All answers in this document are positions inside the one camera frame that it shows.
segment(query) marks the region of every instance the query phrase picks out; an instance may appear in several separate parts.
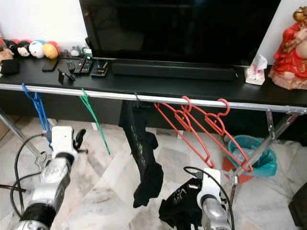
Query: trash bin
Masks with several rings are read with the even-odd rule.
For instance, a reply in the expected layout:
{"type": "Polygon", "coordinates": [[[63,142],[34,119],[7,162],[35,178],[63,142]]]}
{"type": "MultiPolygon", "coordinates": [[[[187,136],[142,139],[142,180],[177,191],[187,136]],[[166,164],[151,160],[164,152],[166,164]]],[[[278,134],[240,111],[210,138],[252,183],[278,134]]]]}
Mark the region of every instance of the trash bin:
{"type": "MultiPolygon", "coordinates": [[[[235,136],[234,139],[241,146],[242,150],[245,152],[247,157],[250,157],[252,152],[261,144],[261,140],[258,138],[254,138],[247,135],[239,135],[235,136]]],[[[243,162],[244,158],[240,151],[237,149],[236,145],[233,141],[229,141],[228,150],[231,152],[236,158],[243,162]]],[[[222,165],[223,169],[226,171],[236,169],[238,164],[232,160],[231,157],[226,155],[222,165]]],[[[254,176],[256,177],[269,177],[274,176],[277,170],[277,162],[276,155],[274,151],[268,147],[259,159],[253,164],[253,172],[243,172],[242,175],[239,176],[239,183],[246,182],[252,179],[254,176]]]]}

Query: red hanger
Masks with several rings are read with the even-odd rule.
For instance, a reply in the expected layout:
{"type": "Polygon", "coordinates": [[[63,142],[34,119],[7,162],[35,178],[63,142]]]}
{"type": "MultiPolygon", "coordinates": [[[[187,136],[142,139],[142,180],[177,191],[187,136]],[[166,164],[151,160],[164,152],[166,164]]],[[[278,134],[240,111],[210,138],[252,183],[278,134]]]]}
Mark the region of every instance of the red hanger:
{"type": "Polygon", "coordinates": [[[234,138],[227,132],[225,129],[225,125],[223,121],[221,120],[220,116],[227,116],[230,111],[230,106],[227,100],[225,99],[218,99],[218,101],[224,102],[226,105],[226,111],[224,113],[219,112],[217,115],[213,113],[207,113],[200,109],[199,107],[193,105],[190,101],[190,99],[186,96],[182,97],[183,99],[188,101],[188,105],[181,105],[181,110],[175,110],[172,106],[166,104],[166,103],[154,103],[154,106],[157,108],[157,110],[161,113],[161,115],[164,117],[164,119],[171,125],[171,127],[178,133],[178,135],[181,136],[181,138],[193,149],[193,151],[210,167],[214,168],[214,162],[209,161],[210,153],[207,150],[205,144],[195,131],[195,129],[192,127],[190,119],[198,125],[202,129],[203,132],[205,132],[222,150],[226,152],[238,165],[240,165],[246,172],[251,173],[253,171],[253,168],[251,165],[248,165],[248,169],[245,167],[245,164],[248,162],[248,157],[246,156],[245,152],[241,149],[239,144],[234,140],[234,138]],[[204,151],[207,154],[207,157],[204,158],[196,149],[195,147],[179,132],[179,130],[174,126],[174,124],[167,118],[167,116],[162,112],[160,108],[160,104],[164,105],[168,109],[172,110],[174,112],[174,116],[176,120],[184,127],[186,131],[192,131],[194,135],[196,136],[197,140],[200,142],[201,146],[203,147],[204,151]],[[191,110],[196,109],[197,111],[201,112],[204,115],[204,120],[207,122],[220,136],[227,135],[233,143],[236,145],[238,150],[243,155],[245,161],[241,163],[237,158],[234,157],[232,153],[230,153],[218,140],[216,140],[191,114],[191,110]]]}

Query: marble floor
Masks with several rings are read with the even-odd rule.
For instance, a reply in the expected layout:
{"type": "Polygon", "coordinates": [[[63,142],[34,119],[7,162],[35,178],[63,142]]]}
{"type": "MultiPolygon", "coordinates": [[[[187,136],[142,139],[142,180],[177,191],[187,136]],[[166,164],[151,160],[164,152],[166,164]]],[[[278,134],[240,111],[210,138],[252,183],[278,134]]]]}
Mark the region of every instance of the marble floor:
{"type": "MultiPolygon", "coordinates": [[[[176,188],[187,181],[190,175],[184,166],[206,167],[201,159],[172,130],[149,128],[154,132],[159,147],[154,151],[156,161],[162,165],[164,181],[158,198],[150,199],[147,207],[133,208],[133,193],[140,183],[137,165],[130,154],[130,148],[123,130],[117,126],[102,124],[111,155],[108,155],[99,131],[91,123],[60,120],[60,126],[72,126],[75,131],[85,128],[82,148],[89,149],[87,156],[78,158],[71,172],[71,183],[53,223],[53,230],[170,230],[159,219],[158,209],[176,188]]],[[[27,136],[41,132],[39,120],[21,118],[17,126],[27,136]]],[[[200,149],[196,138],[188,132],[184,136],[200,149]]],[[[216,168],[222,167],[223,153],[205,134],[200,134],[206,144],[216,168]]],[[[221,143],[223,139],[215,136],[221,143]]],[[[34,139],[33,144],[41,151],[48,150],[43,139],[34,139]]],[[[15,154],[21,145],[12,132],[0,142],[0,183],[12,184],[15,180],[13,165],[15,154]]],[[[276,141],[271,147],[277,155],[278,170],[274,177],[254,178],[236,189],[234,214],[236,230],[291,230],[298,229],[290,215],[288,204],[294,193],[307,182],[307,147],[297,142],[276,141]]],[[[35,158],[28,149],[20,156],[19,173],[26,175],[38,172],[35,158]]],[[[25,203],[31,189],[39,182],[38,177],[23,181],[28,189],[25,203]]],[[[222,184],[228,180],[223,177],[222,184]]],[[[9,200],[9,191],[0,189],[0,229],[10,230],[18,221],[9,200]]]]}

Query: statue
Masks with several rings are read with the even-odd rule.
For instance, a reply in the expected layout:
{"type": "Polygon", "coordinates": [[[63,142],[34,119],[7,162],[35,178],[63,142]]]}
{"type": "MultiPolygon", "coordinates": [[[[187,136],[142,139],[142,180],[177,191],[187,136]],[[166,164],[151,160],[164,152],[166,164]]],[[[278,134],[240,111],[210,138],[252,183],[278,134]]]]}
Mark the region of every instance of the statue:
{"type": "Polygon", "coordinates": [[[307,90],[307,7],[296,10],[293,18],[297,23],[283,33],[269,77],[288,90],[307,90]]]}

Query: tv screen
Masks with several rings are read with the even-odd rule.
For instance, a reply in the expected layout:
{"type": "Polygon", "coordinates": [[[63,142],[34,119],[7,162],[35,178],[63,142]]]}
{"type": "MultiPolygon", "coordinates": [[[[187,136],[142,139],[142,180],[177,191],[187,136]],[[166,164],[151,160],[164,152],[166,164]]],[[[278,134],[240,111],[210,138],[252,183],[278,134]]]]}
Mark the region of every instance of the tv screen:
{"type": "Polygon", "coordinates": [[[94,57],[250,65],[280,0],[80,0],[94,57]]]}

